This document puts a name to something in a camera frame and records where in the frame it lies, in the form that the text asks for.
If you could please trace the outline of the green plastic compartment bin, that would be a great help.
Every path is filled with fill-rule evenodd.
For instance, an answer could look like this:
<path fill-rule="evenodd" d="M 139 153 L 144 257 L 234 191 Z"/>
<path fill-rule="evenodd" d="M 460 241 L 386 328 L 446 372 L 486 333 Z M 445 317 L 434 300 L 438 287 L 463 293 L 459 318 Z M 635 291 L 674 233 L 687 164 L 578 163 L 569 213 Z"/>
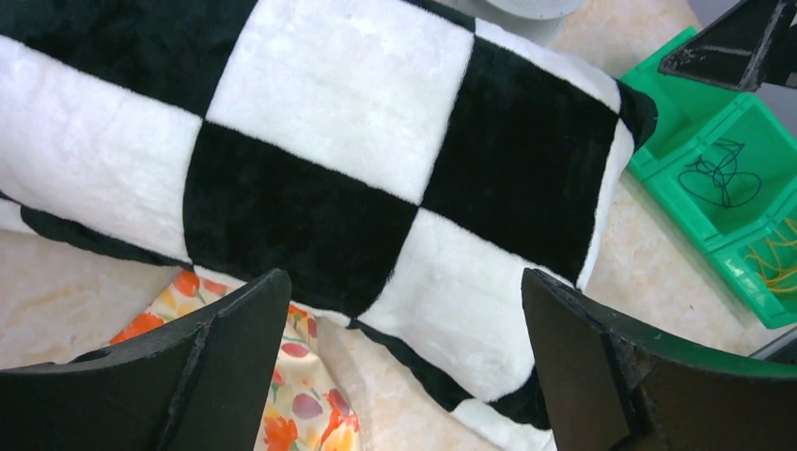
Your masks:
<path fill-rule="evenodd" d="M 623 82 L 654 99 L 630 170 L 767 328 L 796 321 L 796 142 L 755 95 L 659 72 L 677 34 Z"/>

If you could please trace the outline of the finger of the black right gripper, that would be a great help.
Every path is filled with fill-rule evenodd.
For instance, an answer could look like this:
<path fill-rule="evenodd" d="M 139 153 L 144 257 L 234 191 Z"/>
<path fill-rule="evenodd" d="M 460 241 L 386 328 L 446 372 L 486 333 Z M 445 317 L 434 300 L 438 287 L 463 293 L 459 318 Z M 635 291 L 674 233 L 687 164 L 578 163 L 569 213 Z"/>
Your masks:
<path fill-rule="evenodd" d="M 737 92 L 796 87 L 796 0 L 740 1 L 660 62 L 659 72 Z"/>

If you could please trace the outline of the orange floral cloth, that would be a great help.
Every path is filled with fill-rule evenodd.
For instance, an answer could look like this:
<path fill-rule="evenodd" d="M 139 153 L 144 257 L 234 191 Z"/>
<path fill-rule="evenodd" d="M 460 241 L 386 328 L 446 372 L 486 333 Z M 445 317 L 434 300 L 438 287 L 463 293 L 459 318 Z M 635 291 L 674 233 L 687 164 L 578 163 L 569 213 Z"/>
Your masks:
<path fill-rule="evenodd" d="M 188 315 L 237 287 L 181 271 L 152 304 L 110 342 L 125 341 Z M 316 318 L 292 303 L 260 425 L 257 450 L 356 451 L 362 448 L 357 415 L 319 356 Z"/>

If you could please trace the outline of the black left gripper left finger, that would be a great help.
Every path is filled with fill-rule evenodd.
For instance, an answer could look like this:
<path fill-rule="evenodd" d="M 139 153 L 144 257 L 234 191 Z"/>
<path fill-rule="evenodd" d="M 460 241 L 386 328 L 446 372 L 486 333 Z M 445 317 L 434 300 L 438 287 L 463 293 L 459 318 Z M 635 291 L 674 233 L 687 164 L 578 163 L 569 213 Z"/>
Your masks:
<path fill-rule="evenodd" d="M 274 270 L 65 364 L 1 373 L 5 450 L 250 450 L 291 296 Z"/>

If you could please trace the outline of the black white checkered blanket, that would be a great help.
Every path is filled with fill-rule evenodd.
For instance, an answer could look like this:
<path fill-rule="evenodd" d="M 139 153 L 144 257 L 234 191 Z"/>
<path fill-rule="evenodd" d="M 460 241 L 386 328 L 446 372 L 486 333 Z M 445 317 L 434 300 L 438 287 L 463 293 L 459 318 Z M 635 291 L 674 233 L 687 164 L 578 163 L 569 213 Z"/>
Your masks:
<path fill-rule="evenodd" d="M 646 94 L 434 1 L 5 1 L 1 226 L 278 268 L 505 450 L 552 450 L 525 269 L 583 289 Z"/>

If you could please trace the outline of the grey plastic cable spool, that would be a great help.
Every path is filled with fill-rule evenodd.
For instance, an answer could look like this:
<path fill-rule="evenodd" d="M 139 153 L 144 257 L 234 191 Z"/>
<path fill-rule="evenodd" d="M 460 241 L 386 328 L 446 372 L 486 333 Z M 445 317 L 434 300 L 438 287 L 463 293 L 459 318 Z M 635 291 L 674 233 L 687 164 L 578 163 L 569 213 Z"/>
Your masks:
<path fill-rule="evenodd" d="M 443 0 L 442 4 L 547 45 L 584 0 Z"/>

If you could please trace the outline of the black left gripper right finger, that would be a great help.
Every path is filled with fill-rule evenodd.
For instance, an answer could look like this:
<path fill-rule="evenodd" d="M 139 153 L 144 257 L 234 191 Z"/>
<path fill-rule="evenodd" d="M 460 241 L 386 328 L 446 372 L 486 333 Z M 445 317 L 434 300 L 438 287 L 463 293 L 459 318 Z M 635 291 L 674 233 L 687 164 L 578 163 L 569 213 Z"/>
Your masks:
<path fill-rule="evenodd" d="M 796 368 L 670 334 L 525 270 L 534 399 L 560 450 L 792 450 Z"/>

